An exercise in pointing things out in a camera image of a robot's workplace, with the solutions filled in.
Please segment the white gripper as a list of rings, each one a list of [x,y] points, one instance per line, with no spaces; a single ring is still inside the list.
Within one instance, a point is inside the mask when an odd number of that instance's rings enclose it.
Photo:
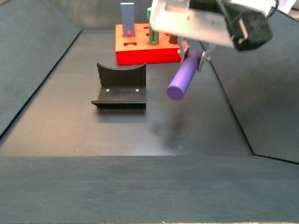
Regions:
[[[214,12],[193,10],[190,8],[190,1],[191,0],[154,0],[150,24],[155,31],[167,32],[182,37],[178,38],[182,60],[186,60],[190,51],[186,38],[211,43],[201,56],[201,63],[198,66],[198,71],[201,71],[205,62],[211,59],[213,52],[217,48],[215,45],[234,47],[234,44],[230,39],[225,17]],[[277,2],[277,0],[227,1],[261,11],[268,19],[270,19],[274,13]]]

